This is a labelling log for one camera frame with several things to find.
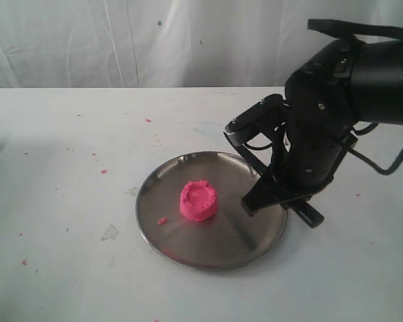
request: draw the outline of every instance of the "white curtain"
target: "white curtain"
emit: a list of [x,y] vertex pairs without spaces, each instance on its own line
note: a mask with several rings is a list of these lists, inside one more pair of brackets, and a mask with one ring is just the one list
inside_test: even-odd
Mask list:
[[403,0],[0,0],[0,87],[283,85],[331,39],[403,26]]

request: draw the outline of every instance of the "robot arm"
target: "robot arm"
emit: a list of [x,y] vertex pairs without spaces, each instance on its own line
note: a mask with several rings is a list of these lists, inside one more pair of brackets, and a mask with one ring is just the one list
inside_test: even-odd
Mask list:
[[[316,227],[324,217],[306,201],[333,180],[348,152],[384,175],[403,161],[402,150],[389,169],[381,169],[353,149],[357,136],[379,123],[403,125],[403,28],[317,19],[309,20],[308,28],[338,39],[290,76],[286,100],[281,95],[261,99],[233,119],[224,134],[261,176],[242,198],[248,214],[280,204]],[[395,40],[366,44],[355,34]],[[357,131],[358,121],[372,124]],[[271,143],[248,145],[259,133]],[[250,151],[265,148],[272,148],[268,166]]]

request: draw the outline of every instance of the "white table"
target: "white table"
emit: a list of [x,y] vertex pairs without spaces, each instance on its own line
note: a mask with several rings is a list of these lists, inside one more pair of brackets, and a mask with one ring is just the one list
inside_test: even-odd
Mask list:
[[[290,215],[279,247],[238,270],[180,267],[143,240],[145,177],[233,152],[222,125],[274,91],[0,90],[0,321],[403,321],[403,166],[386,178],[347,156],[311,201],[325,222]],[[387,166],[402,144],[384,125],[357,149]]]

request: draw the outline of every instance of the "pink play dough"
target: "pink play dough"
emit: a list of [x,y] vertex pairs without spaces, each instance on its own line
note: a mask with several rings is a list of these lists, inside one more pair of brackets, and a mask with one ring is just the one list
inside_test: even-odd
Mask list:
[[179,206],[186,218],[206,220],[218,211],[216,191],[206,180],[190,181],[182,189]]

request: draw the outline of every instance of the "black cable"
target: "black cable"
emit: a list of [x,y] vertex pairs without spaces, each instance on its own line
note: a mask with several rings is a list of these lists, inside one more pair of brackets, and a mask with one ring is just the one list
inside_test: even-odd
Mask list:
[[344,144],[342,141],[335,138],[334,136],[328,135],[328,137],[332,141],[334,141],[336,144],[338,144],[342,148],[346,149],[346,151],[348,151],[350,154],[356,156],[361,161],[364,161],[365,163],[370,165],[373,169],[375,169],[376,172],[378,172],[384,176],[389,176],[390,174],[394,173],[398,169],[398,167],[401,165],[401,163],[403,162],[403,148],[400,151],[400,153],[397,155],[396,159],[392,162],[391,166],[388,169],[383,169],[380,166],[378,166],[374,161],[370,160],[367,156],[364,156],[360,152],[355,151],[350,146]]
[[267,150],[268,148],[271,148],[273,146],[273,142],[270,142],[266,146],[252,146],[252,145],[250,145],[248,143],[244,143],[243,146],[248,148],[248,149],[250,149],[250,150],[263,151],[263,150]]
[[372,123],[372,124],[369,124],[367,127],[364,127],[363,129],[355,129],[353,127],[352,130],[356,136],[365,136],[366,134],[369,134],[375,128],[377,128],[378,125],[379,125],[379,123]]

